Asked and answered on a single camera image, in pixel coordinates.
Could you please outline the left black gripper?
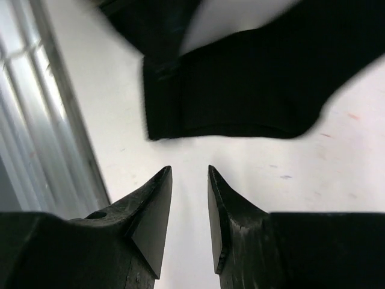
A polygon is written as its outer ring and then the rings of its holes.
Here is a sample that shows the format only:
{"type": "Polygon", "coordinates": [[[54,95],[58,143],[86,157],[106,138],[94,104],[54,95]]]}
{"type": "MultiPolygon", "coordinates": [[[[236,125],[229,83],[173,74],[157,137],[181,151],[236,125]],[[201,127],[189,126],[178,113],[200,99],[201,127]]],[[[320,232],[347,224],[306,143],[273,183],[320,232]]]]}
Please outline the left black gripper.
{"type": "Polygon", "coordinates": [[[154,63],[169,63],[179,49],[198,0],[96,1],[113,28],[154,63]]]}

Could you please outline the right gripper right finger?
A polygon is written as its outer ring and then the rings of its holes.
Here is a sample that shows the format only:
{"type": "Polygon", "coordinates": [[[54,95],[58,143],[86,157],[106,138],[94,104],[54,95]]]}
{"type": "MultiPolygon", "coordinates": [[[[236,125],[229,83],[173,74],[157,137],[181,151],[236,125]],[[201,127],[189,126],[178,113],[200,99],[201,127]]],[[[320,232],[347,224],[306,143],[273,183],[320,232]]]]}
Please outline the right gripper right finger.
{"type": "Polygon", "coordinates": [[[221,288],[383,288],[384,214],[266,213],[208,168],[221,288]]]}

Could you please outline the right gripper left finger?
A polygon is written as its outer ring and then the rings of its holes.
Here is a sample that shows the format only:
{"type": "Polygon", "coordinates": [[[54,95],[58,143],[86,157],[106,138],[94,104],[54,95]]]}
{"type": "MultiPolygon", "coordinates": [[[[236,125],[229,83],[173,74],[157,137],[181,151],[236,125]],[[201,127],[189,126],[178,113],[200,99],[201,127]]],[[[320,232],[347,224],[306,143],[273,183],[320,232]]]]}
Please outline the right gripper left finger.
{"type": "Polygon", "coordinates": [[[1,214],[2,288],[153,288],[161,274],[172,169],[84,219],[1,214]]]}

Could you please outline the black striped sock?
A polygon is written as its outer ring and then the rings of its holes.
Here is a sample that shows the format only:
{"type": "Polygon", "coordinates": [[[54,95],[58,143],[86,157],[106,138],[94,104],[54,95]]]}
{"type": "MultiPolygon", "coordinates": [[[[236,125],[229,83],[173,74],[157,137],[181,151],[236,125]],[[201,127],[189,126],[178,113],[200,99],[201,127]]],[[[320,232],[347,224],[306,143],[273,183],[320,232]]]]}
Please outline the black striped sock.
{"type": "Polygon", "coordinates": [[[145,59],[148,136],[299,137],[383,54],[383,1],[301,1],[263,27],[183,55],[168,72],[145,59]]]}

